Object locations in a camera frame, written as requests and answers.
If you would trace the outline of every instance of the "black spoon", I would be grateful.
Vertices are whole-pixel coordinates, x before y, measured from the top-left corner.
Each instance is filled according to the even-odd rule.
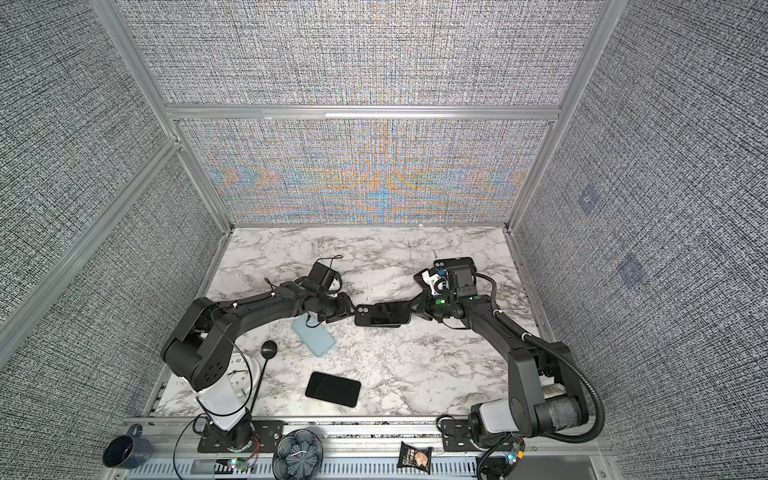
[[[267,340],[261,345],[261,356],[264,357],[264,367],[259,374],[259,382],[256,384],[256,390],[253,391],[253,400],[250,401],[250,411],[253,412],[253,404],[256,403],[256,397],[259,395],[259,389],[261,388],[261,380],[264,378],[264,370],[266,370],[266,364],[270,359],[275,358],[277,355],[277,344],[272,340]]]

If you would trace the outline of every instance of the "aluminum frame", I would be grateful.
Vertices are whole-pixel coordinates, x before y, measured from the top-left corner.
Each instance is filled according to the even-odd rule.
[[[263,118],[275,120],[326,120],[331,118],[418,118],[470,120],[544,120],[556,121],[558,106],[512,105],[484,106],[384,106],[384,105],[208,105],[166,104],[170,118]]]
[[[589,34],[589,40],[584,46],[576,69],[574,69],[574,73],[571,76],[571,81],[568,83],[561,105],[562,114],[545,135],[541,150],[528,169],[518,196],[515,198],[515,203],[508,216],[508,231],[513,232],[520,225],[525,215],[525,210],[531,203],[536,188],[541,182],[547,166],[552,160],[560,140],[563,138],[565,130],[568,128],[568,122],[571,120],[576,106],[584,93],[584,89],[587,87],[595,68],[598,66],[598,60],[603,54],[605,45],[611,37],[611,33],[613,33],[619,16],[626,5],[627,0],[605,0],[598,19]]]
[[[466,419],[466,415],[455,415]],[[136,417],[125,419],[122,431],[138,423],[142,436],[149,439],[158,458],[170,456],[184,427],[193,417]],[[435,426],[436,415],[393,416],[307,416],[307,417],[254,417],[254,420],[283,420],[283,434],[300,429],[310,429],[323,439],[327,457],[391,457],[397,456],[400,442],[417,448],[433,447],[440,456],[465,456],[466,452],[444,452],[441,432]],[[574,435],[591,428],[592,422],[563,432]],[[179,441],[177,458],[208,458],[217,454],[197,452],[199,437],[187,429]],[[526,455],[606,455],[612,456],[611,443],[605,436],[586,443],[564,443],[546,437],[526,440]]]
[[[235,223],[233,228],[357,228],[357,227],[499,227],[504,224],[497,223]]]
[[[224,254],[227,252],[227,247],[230,244],[231,238],[232,238],[232,233],[230,232],[230,233],[224,234],[219,239],[219,245],[216,248],[216,255],[214,255],[214,258],[210,262],[208,271],[205,273],[205,277],[203,278],[203,282],[200,284],[200,288],[197,290],[196,298],[205,296],[208,289],[210,288],[210,284],[211,282],[214,281],[216,272],[219,270],[219,265],[221,265],[221,259],[224,257]],[[142,415],[149,416],[149,414],[152,412],[152,409],[155,407],[155,405],[161,398],[161,392],[164,389],[164,387],[167,385],[170,375],[171,375],[171,371],[168,365],[163,365],[163,369],[160,371],[160,375],[158,375],[157,379],[154,381],[154,385],[152,387],[152,393],[147,398],[147,401],[144,404],[144,408],[141,410]]]
[[[155,175],[179,149],[175,137],[168,138],[144,162],[138,172],[125,184],[120,193],[80,235],[74,244],[54,265],[48,275],[11,312],[0,325],[0,368],[13,356],[16,349],[37,326],[67,285],[80,273],[83,266],[109,236],[122,217],[134,206],[139,196],[149,187]]]
[[[229,218],[227,209],[216,192],[213,183],[211,183],[210,178],[205,174],[203,165],[197,159],[197,156],[194,155],[194,151],[189,142],[187,142],[183,131],[179,129],[168,115],[163,92],[157,86],[154,75],[152,75],[149,65],[144,60],[144,56],[141,54],[141,50],[139,50],[120,10],[113,0],[91,0],[91,7],[100,18],[104,29],[112,39],[128,70],[134,76],[134,80],[141,93],[144,94],[147,103],[150,105],[165,134],[168,137],[176,137],[181,142],[183,150],[180,158],[184,168],[187,170],[192,183],[197,188],[200,197],[203,198],[210,215],[214,218],[222,233],[228,232],[231,230],[232,221]]]
[[[548,342],[557,342],[554,336],[554,330],[547,318],[547,312],[544,310],[544,303],[541,301],[541,297],[536,290],[536,284],[533,281],[531,270],[528,268],[528,262],[525,261],[525,257],[520,254],[520,246],[518,245],[515,236],[512,233],[504,232],[504,238],[507,240],[507,248],[509,248],[509,254],[512,256],[512,261],[515,262],[515,267],[518,271],[520,281],[523,282],[523,288],[525,294],[528,296],[528,306],[531,307],[531,314],[533,320],[538,327],[539,336]]]

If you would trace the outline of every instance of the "red wire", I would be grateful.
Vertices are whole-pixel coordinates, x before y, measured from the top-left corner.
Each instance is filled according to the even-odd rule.
[[[248,460],[251,460],[251,459],[253,458],[253,456],[255,455],[255,456],[256,456],[256,461],[255,461],[254,463],[256,463],[256,462],[258,462],[258,461],[259,461],[259,447],[261,446],[261,440],[259,440],[259,436],[258,436],[258,435],[256,435],[255,437],[253,437],[253,439],[254,439],[254,440],[256,440],[256,450],[253,450],[253,453],[252,453],[252,454],[250,454],[250,457],[248,457],[248,458],[246,459],[246,462],[247,462]]]

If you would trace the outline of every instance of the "mug handle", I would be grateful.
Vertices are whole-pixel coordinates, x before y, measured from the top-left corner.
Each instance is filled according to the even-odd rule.
[[[143,429],[141,428],[141,425],[138,423],[134,423],[130,427],[128,427],[128,435],[132,437],[141,437],[141,431]]]

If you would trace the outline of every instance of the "gray fabric wall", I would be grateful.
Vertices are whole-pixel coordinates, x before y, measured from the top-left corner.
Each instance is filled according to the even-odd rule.
[[[86,1],[0,5],[0,323],[165,139]],[[177,158],[0,369],[0,478],[96,478],[220,239]]]
[[[0,323],[165,136],[86,1],[0,3]]]
[[[235,223],[504,222],[545,121],[184,120]]]
[[[631,1],[515,232],[625,478],[768,477],[766,25]]]
[[[0,371],[0,478],[98,477],[219,239],[172,158]]]
[[[118,0],[171,103],[559,104],[602,0]]]

